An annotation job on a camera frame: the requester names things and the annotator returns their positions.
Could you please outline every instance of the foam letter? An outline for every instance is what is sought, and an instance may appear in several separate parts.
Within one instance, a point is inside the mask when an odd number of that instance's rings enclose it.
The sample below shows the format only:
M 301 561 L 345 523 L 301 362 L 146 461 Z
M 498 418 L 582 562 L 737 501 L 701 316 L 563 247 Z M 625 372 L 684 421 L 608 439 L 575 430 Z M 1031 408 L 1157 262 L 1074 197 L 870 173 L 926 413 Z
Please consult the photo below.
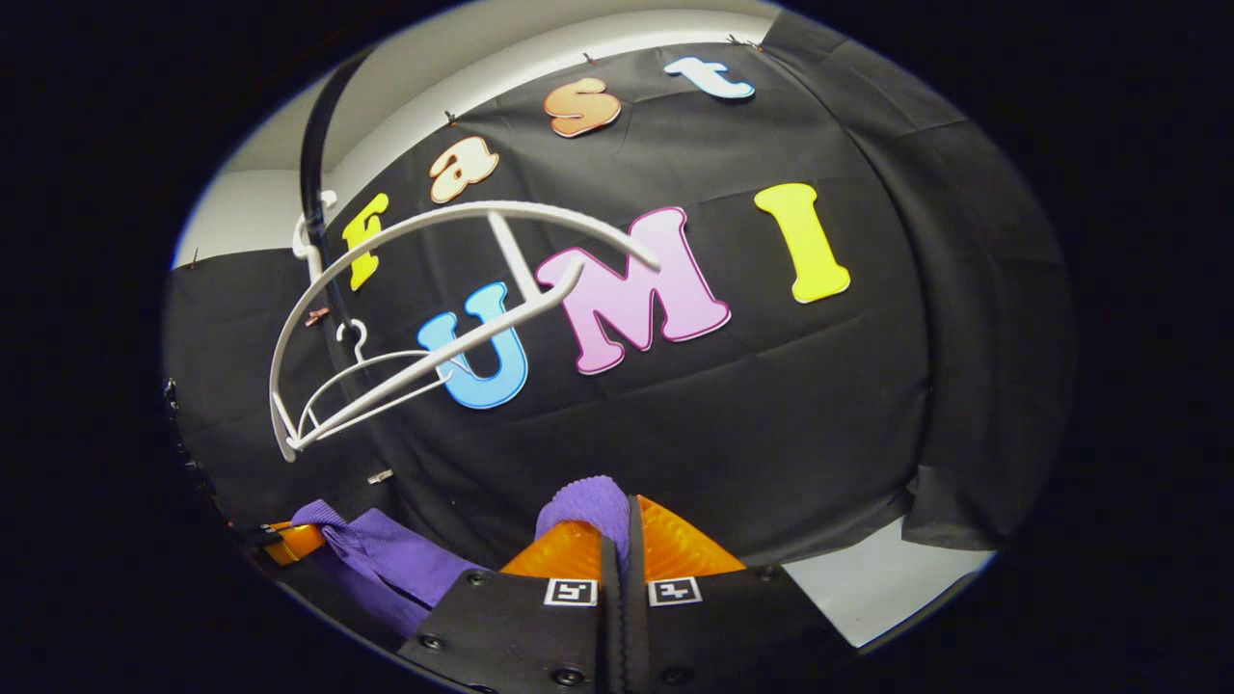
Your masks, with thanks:
M 611 94 L 603 82 L 585 77 L 558 86 L 544 98 L 544 112 L 553 116 L 549 126 L 561 137 L 574 137 L 606 126 L 621 114 L 621 101 Z
M 348 249 L 355 248 L 362 241 L 381 231 L 381 220 L 378 215 L 386 211 L 389 205 L 390 199 L 386 194 L 378 193 L 354 220 L 347 222 L 343 227 L 343 240 L 347 241 Z M 352 261 L 352 291 L 359 289 L 375 272 L 378 272 L 378 257 L 373 253 L 365 253 Z
M 455 142 L 428 169 L 433 188 L 428 196 L 442 205 L 453 200 L 469 183 L 480 183 L 497 168 L 497 156 L 489 153 L 482 137 L 473 135 Z
M 608 325 L 639 351 L 652 347 L 652 301 L 664 307 L 661 335 L 669 342 L 700 337 L 728 322 L 728 304 L 717 301 L 707 288 L 685 237 L 686 212 L 664 207 L 643 215 L 629 225 L 629 236 L 652 249 L 660 259 L 660 272 L 637 261 L 626 259 L 622 278 L 581 248 L 565 251 L 544 261 L 536 269 L 540 284 L 557 284 L 575 258 L 585 265 L 561 306 L 579 340 L 581 354 L 578 369 L 596 374 L 616 367 L 626 351 L 608 340 L 600 325 Z
M 771 212 L 780 224 L 780 233 L 789 245 L 797 280 L 792 283 L 792 296 L 802 304 L 817 301 L 848 289 L 848 270 L 835 262 L 827 243 L 823 225 L 814 212 L 818 194 L 805 183 L 772 185 L 754 196 L 754 204 L 764 212 Z
M 487 284 L 475 290 L 463 309 L 480 319 L 481 322 L 490 322 L 506 312 L 502 301 L 506 298 L 506 285 L 501 282 Z M 458 326 L 458 317 L 454 314 L 442 314 L 420 328 L 416 341 L 424 349 L 436 349 L 454 340 L 454 328 Z M 437 375 L 449 378 L 445 389 L 459 405 L 473 410 L 487 410 L 496 408 L 522 390 L 527 383 L 527 356 L 523 353 L 523 345 L 515 335 L 515 328 L 503 330 L 492 336 L 492 348 L 497 351 L 497 373 L 489 378 L 479 378 L 458 368 L 453 362 L 445 362 L 437 367 Z M 466 356 L 459 354 L 454 359 L 466 364 Z
M 754 94 L 754 88 L 748 83 L 732 83 L 719 77 L 718 73 L 728 72 L 723 63 L 703 63 L 691 56 L 664 65 L 664 72 L 684 74 L 686 79 L 695 83 L 695 86 L 721 99 L 744 99 Z

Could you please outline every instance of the hanger hook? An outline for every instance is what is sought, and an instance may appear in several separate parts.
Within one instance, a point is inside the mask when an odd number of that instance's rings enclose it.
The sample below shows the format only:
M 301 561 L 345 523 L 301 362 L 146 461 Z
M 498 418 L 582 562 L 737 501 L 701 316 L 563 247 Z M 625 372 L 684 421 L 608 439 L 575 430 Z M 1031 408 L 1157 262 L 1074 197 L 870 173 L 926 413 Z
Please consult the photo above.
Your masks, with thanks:
M 360 353 L 360 347 L 369 340 L 369 328 L 364 327 L 364 324 L 359 319 L 352 319 L 352 327 L 360 331 L 360 338 L 355 341 L 355 363 L 364 363 L 364 354 Z M 338 324 L 338 330 L 334 331 L 334 340 L 343 341 L 343 331 L 347 328 L 347 324 Z

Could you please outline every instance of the black cloth backdrop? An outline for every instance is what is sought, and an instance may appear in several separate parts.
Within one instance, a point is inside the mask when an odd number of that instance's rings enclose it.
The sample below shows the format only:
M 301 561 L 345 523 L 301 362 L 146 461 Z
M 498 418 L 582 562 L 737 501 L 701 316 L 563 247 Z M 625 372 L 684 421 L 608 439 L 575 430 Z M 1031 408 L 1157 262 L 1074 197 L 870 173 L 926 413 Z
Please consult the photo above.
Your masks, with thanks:
M 286 463 L 267 380 L 306 267 L 290 251 L 263 251 L 173 270 L 164 367 L 179 383 L 185 441 L 225 510 L 258 524 L 317 498 L 348 517 L 380 508 L 496 568 L 532 540 L 558 488 L 608 474 L 747 562 L 847 547 L 905 514 L 906 540 L 998 547 L 1045 480 L 1070 400 L 1074 320 L 1045 215 L 977 127 L 874 52 L 791 12 L 763 47 L 661 47 L 532 80 L 400 156 L 327 228 L 337 258 L 343 225 L 379 191 L 390 199 L 386 227 L 437 209 L 429 165 L 479 135 L 500 163 L 453 203 L 547 203 L 618 228 L 682 207 L 694 257 L 732 309 L 713 333 L 668 342 L 656 305 L 649 351 L 626 345 L 619 366 L 582 375 L 566 316 L 553 310 L 517 328 L 529 375 L 508 403 L 470 410 L 437 389 Z M 724 63 L 755 95 L 723 101 L 663 72 L 685 56 Z M 582 77 L 602 79 L 622 112 L 565 140 L 543 100 Z M 792 182 L 818 191 L 814 209 L 853 278 L 805 305 L 790 293 L 796 275 L 775 220 L 753 203 Z M 580 247 L 624 270 L 581 235 L 511 226 L 533 268 Z M 463 304 L 487 283 L 506 283 L 507 307 L 521 303 L 484 220 L 415 232 L 376 254 L 359 291 L 341 275 L 370 356 L 418 348 L 420 326 L 444 311 L 459 335 L 475 327 Z M 289 409 L 337 368 L 333 328 L 329 319 L 297 328 L 283 369 Z M 468 359 L 480 374 L 496 369 L 489 346 Z M 373 370 L 374 382 L 392 373 Z M 387 468 L 385 483 L 365 482 Z

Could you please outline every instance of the pink letter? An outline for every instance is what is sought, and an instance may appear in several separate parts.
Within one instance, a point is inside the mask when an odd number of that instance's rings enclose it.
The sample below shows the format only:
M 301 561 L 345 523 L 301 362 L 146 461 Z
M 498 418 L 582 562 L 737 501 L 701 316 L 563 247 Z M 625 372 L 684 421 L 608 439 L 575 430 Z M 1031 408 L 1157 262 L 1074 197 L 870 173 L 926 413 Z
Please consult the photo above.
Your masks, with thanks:
M 626 259 L 622 278 L 581 248 L 566 248 L 540 263 L 536 279 L 553 285 L 575 258 L 584 259 L 582 274 L 561 306 L 579 338 L 580 373 L 597 374 L 621 363 L 626 349 L 608 340 L 600 319 L 640 352 L 652 348 L 652 301 L 664 307 L 661 335 L 684 342 L 718 330 L 728 322 L 728 304 L 717 301 L 698 272 L 685 236 L 686 212 L 681 207 L 653 210 L 629 225 L 629 235 L 656 254 L 660 272 Z

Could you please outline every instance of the letter u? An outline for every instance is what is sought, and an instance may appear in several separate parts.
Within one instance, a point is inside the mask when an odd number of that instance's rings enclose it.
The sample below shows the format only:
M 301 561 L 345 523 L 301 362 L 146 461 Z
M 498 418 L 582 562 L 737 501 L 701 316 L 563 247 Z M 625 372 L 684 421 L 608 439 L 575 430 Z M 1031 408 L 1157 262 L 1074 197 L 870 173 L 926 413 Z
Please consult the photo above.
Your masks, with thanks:
M 495 282 L 475 290 L 468 296 L 463 309 L 481 322 L 490 322 L 506 312 L 502 301 L 506 298 L 506 284 Z M 458 319 L 454 314 L 445 312 L 426 322 L 416 341 L 426 349 L 436 349 L 454 340 L 454 328 Z M 527 356 L 523 353 L 523 345 L 518 341 L 515 328 L 503 330 L 492 336 L 492 348 L 497 351 L 497 373 L 487 378 L 480 378 L 469 370 L 458 368 L 453 362 L 445 362 L 437 367 L 437 374 L 448 378 L 445 389 L 459 405 L 473 410 L 487 410 L 496 408 L 522 390 L 527 383 Z M 466 356 L 459 354 L 454 361 L 466 364 Z

